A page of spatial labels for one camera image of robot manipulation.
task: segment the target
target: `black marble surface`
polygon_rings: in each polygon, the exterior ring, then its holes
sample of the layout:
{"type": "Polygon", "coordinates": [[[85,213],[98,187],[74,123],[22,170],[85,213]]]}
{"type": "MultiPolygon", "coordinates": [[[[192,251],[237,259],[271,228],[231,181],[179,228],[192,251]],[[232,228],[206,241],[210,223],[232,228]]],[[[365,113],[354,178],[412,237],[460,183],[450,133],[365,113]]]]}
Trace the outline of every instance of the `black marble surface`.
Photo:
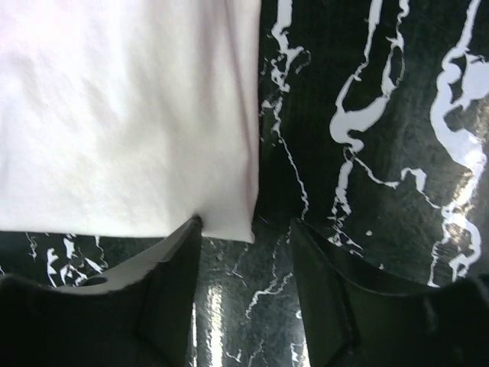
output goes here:
{"type": "MultiPolygon", "coordinates": [[[[309,366],[293,217],[420,283],[489,272],[487,34],[489,0],[263,0],[257,241],[204,241],[189,365],[309,366]]],[[[156,242],[2,233],[0,269],[76,285],[156,242]]]]}

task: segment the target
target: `white vein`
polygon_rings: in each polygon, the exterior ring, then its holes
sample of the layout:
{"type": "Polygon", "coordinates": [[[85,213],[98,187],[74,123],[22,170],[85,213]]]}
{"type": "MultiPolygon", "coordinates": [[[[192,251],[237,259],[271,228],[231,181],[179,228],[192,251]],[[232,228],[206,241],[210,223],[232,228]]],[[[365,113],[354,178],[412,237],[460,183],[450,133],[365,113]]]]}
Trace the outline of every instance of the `white vein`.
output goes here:
{"type": "MultiPolygon", "coordinates": [[[[289,230],[287,231],[287,234],[285,235],[285,242],[287,244],[290,241],[290,230],[291,229],[289,226],[289,230]]],[[[253,307],[257,305],[257,303],[260,299],[260,296],[280,294],[283,291],[283,289],[285,288],[285,286],[289,283],[290,279],[293,277],[293,273],[290,272],[290,273],[286,274],[282,278],[282,281],[280,282],[280,278],[277,276],[277,265],[276,265],[277,253],[278,253],[279,247],[282,245],[282,241],[283,241],[283,239],[277,240],[277,242],[275,243],[274,252],[272,253],[272,259],[273,259],[272,269],[271,269],[271,273],[272,273],[272,277],[273,277],[272,281],[269,283],[269,285],[266,289],[254,292],[253,297],[251,298],[251,302],[248,305],[246,312],[244,313],[245,317],[249,320],[251,319],[251,316],[250,316],[251,311],[253,310],[253,307]]]]}
{"type": "Polygon", "coordinates": [[[94,239],[95,239],[95,246],[100,250],[100,262],[101,262],[100,268],[107,269],[108,268],[108,264],[105,261],[104,249],[100,245],[100,236],[99,235],[96,235],[94,239]]]}
{"type": "Polygon", "coordinates": [[[226,352],[226,356],[229,358],[233,358],[237,363],[241,363],[241,354],[242,354],[241,349],[238,349],[238,354],[236,356],[233,356],[229,354],[229,352],[226,352]]]}
{"type": "Polygon", "coordinates": [[[31,256],[34,262],[36,262],[36,257],[37,257],[37,253],[36,253],[37,242],[35,241],[36,238],[34,236],[30,236],[27,232],[25,233],[25,236],[28,238],[29,246],[31,247],[31,252],[29,252],[29,256],[31,256]]]}
{"type": "Polygon", "coordinates": [[[66,278],[75,279],[74,286],[79,286],[84,280],[88,279],[86,274],[83,274],[78,268],[75,268],[71,262],[73,258],[78,256],[75,253],[75,242],[74,239],[76,235],[66,234],[63,238],[63,244],[66,249],[66,258],[68,263],[60,269],[60,278],[64,285],[66,285],[66,278]]]}
{"type": "Polygon", "coordinates": [[[53,263],[59,258],[55,253],[54,253],[54,248],[49,248],[46,253],[47,256],[47,262],[46,262],[46,269],[47,269],[47,277],[49,278],[51,285],[53,287],[56,287],[56,283],[53,280],[53,275],[56,275],[56,269],[53,268],[53,263]]]}
{"type": "MultiPolygon", "coordinates": [[[[271,71],[271,79],[278,86],[278,90],[280,93],[288,93],[290,91],[290,84],[286,82],[287,77],[290,72],[290,68],[292,66],[292,62],[303,52],[307,52],[308,60],[305,63],[302,63],[296,68],[296,73],[301,71],[301,69],[310,63],[310,53],[304,50],[304,47],[298,46],[295,48],[289,47],[289,40],[287,38],[286,28],[292,25],[292,13],[293,13],[293,1],[292,0],[278,0],[277,3],[277,21],[272,27],[271,34],[277,40],[279,45],[279,56],[270,61],[272,65],[271,71]],[[279,63],[285,60],[285,68],[281,70],[279,68],[279,63]]],[[[292,157],[292,153],[283,139],[280,127],[282,124],[282,120],[280,118],[280,114],[282,112],[283,107],[283,97],[279,96],[273,102],[269,100],[263,101],[261,108],[262,109],[273,109],[275,124],[271,129],[272,132],[275,132],[278,137],[278,141],[283,145],[283,149],[287,154],[287,158],[292,166],[294,173],[296,175],[296,180],[300,186],[301,191],[301,200],[304,203],[303,211],[301,212],[301,219],[304,219],[307,211],[309,210],[309,198],[306,192],[306,188],[304,182],[300,178],[299,169],[294,162],[292,157]]]]}
{"type": "MultiPolygon", "coordinates": [[[[468,246],[471,254],[465,255],[459,253],[449,262],[449,265],[452,267],[453,281],[467,274],[470,266],[481,257],[482,251],[481,236],[478,228],[472,222],[468,221],[465,215],[467,210],[470,209],[470,205],[467,206],[467,204],[477,189],[478,182],[487,162],[487,157],[483,153],[483,142],[480,137],[474,136],[464,128],[453,132],[445,122],[445,117],[451,111],[459,107],[465,110],[472,101],[483,99],[489,95],[489,64],[483,58],[469,53],[472,30],[480,3],[481,0],[472,0],[470,2],[460,40],[443,57],[442,72],[436,80],[438,92],[430,110],[430,120],[436,138],[454,162],[466,167],[471,172],[471,178],[468,182],[465,184],[460,183],[455,190],[452,201],[442,208],[443,238],[433,245],[432,264],[428,280],[428,285],[433,287],[437,286],[434,283],[434,274],[436,264],[439,260],[438,248],[440,245],[445,245],[450,239],[457,242],[462,230],[468,231],[471,235],[471,243],[468,246]],[[463,76],[459,67],[453,63],[455,59],[460,57],[464,57],[467,60],[467,68],[463,76]],[[450,84],[461,78],[462,95],[458,100],[451,102],[453,95],[450,84]],[[451,233],[449,226],[452,225],[459,227],[460,231],[451,233]]],[[[486,127],[480,126],[479,128],[482,130],[481,135],[487,132],[486,127]]]]}
{"type": "Polygon", "coordinates": [[[253,365],[253,361],[255,358],[257,358],[257,355],[259,353],[263,353],[263,343],[264,343],[264,340],[262,339],[260,341],[260,345],[259,345],[258,349],[253,352],[250,359],[248,360],[248,367],[251,367],[251,365],[253,365]]]}
{"type": "Polygon", "coordinates": [[[250,245],[248,243],[245,244],[245,247],[244,247],[243,251],[241,251],[241,253],[239,254],[238,260],[235,262],[235,266],[233,267],[233,269],[230,272],[229,271],[226,272],[227,275],[233,274],[233,275],[237,276],[238,278],[240,278],[241,282],[243,283],[243,285],[245,287],[248,287],[248,285],[245,282],[245,277],[243,277],[243,275],[238,273],[238,266],[240,265],[241,260],[243,259],[243,257],[245,256],[245,254],[248,252],[249,249],[250,249],[250,245]]]}
{"type": "Polygon", "coordinates": [[[250,313],[253,310],[253,307],[256,306],[256,304],[258,303],[258,299],[260,298],[260,296],[264,296],[264,295],[274,296],[274,295],[277,295],[277,294],[282,293],[283,289],[289,283],[289,281],[290,281],[290,279],[292,277],[293,277],[292,272],[290,272],[289,274],[285,275],[282,278],[282,281],[280,282],[280,285],[275,290],[274,290],[274,288],[279,283],[278,278],[273,279],[270,282],[270,285],[267,287],[267,289],[265,289],[263,291],[256,291],[256,292],[254,292],[254,295],[253,295],[253,297],[251,299],[251,302],[248,305],[248,308],[247,308],[246,312],[244,313],[244,315],[246,316],[246,318],[249,319],[249,320],[251,319],[250,313]]]}
{"type": "MultiPolygon", "coordinates": [[[[351,238],[349,238],[343,231],[343,223],[346,218],[351,215],[351,207],[348,204],[348,180],[350,173],[353,169],[354,162],[360,164],[366,171],[371,180],[373,180],[377,184],[385,185],[389,188],[396,189],[399,182],[397,181],[382,181],[377,179],[372,170],[362,161],[357,158],[357,154],[364,148],[364,143],[360,139],[354,139],[350,136],[351,131],[357,132],[366,132],[370,127],[372,127],[384,114],[384,111],[387,107],[388,102],[390,101],[390,97],[393,91],[399,86],[400,82],[403,79],[404,75],[404,38],[400,33],[400,26],[402,24],[403,19],[409,14],[409,0],[399,0],[399,6],[401,12],[397,15],[397,23],[396,23],[396,37],[395,38],[387,38],[390,42],[390,53],[387,56],[387,60],[382,73],[382,82],[381,82],[381,91],[382,95],[377,97],[369,106],[353,111],[345,111],[344,101],[348,92],[351,88],[353,82],[361,82],[361,73],[363,69],[365,69],[370,62],[370,52],[372,47],[372,40],[374,38],[374,33],[377,29],[381,21],[381,10],[382,10],[383,0],[372,0],[370,11],[368,15],[368,35],[367,41],[364,47],[364,62],[361,63],[356,71],[350,75],[350,77],[346,80],[342,89],[340,90],[338,97],[335,101],[336,112],[332,117],[332,120],[329,124],[329,132],[333,138],[333,140],[339,144],[347,144],[349,147],[345,149],[345,163],[340,167],[339,175],[338,175],[338,185],[335,189],[335,200],[333,203],[333,207],[331,209],[332,216],[330,219],[335,221],[335,225],[333,229],[335,229],[336,234],[329,238],[329,241],[336,244],[337,246],[344,245],[343,238],[346,239],[346,243],[350,245],[355,245],[361,249],[361,246],[356,244],[351,238]],[[390,77],[390,73],[392,70],[392,57],[394,51],[398,49],[401,52],[401,71],[400,75],[394,81],[390,77]]],[[[419,172],[411,170],[410,172],[416,176],[416,173],[419,172]]],[[[405,174],[401,174],[402,180],[405,177],[405,174]]]]}

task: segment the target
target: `glossy surface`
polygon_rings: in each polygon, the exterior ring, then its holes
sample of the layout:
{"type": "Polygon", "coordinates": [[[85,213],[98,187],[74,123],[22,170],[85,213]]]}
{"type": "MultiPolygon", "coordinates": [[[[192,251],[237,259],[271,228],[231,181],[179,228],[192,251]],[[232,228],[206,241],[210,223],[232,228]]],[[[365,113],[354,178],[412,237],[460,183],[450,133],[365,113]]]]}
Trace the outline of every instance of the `glossy surface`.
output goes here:
{"type": "MultiPolygon", "coordinates": [[[[263,0],[257,242],[205,241],[189,365],[309,365],[292,217],[422,284],[489,271],[488,22],[489,0],[263,0]]],[[[6,233],[0,265],[73,284],[155,242],[6,233]]]]}

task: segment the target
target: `black object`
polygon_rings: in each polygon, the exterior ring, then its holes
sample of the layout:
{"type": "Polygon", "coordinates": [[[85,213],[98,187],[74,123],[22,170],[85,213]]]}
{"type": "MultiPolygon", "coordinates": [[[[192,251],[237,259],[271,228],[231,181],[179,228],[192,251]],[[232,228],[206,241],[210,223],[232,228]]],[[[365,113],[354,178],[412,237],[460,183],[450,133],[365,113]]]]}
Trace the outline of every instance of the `black object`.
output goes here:
{"type": "Polygon", "coordinates": [[[183,366],[200,219],[80,287],[0,277],[1,366],[183,366]]]}
{"type": "Polygon", "coordinates": [[[433,289],[291,227],[312,367],[489,366],[489,277],[433,289]]]}

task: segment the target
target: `white cloth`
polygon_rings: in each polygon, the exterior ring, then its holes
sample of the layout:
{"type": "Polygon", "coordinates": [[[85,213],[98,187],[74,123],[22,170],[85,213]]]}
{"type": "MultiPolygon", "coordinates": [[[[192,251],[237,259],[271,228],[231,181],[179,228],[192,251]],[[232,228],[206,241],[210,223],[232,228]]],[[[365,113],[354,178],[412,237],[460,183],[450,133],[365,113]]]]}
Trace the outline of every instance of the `white cloth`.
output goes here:
{"type": "Polygon", "coordinates": [[[0,2],[0,230],[252,242],[260,6],[0,2]]]}

